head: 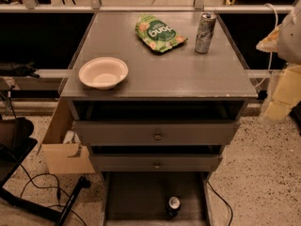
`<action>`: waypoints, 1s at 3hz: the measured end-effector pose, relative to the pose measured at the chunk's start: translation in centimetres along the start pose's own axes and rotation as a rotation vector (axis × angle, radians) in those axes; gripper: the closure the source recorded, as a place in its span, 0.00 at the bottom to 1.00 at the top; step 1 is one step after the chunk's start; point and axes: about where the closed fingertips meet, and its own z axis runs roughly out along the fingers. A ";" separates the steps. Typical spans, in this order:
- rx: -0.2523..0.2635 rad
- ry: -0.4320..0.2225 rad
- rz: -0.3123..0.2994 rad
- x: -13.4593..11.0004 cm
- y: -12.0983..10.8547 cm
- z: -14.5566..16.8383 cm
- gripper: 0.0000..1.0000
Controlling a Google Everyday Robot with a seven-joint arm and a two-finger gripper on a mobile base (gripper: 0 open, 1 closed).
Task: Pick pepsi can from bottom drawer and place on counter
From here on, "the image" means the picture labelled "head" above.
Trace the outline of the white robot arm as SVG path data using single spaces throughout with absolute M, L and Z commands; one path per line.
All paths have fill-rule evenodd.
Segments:
M 268 98 L 260 114 L 264 123 L 283 121 L 301 102 L 301 7 L 294 6 L 256 49 L 276 53 L 286 62 L 280 74 L 269 80 Z

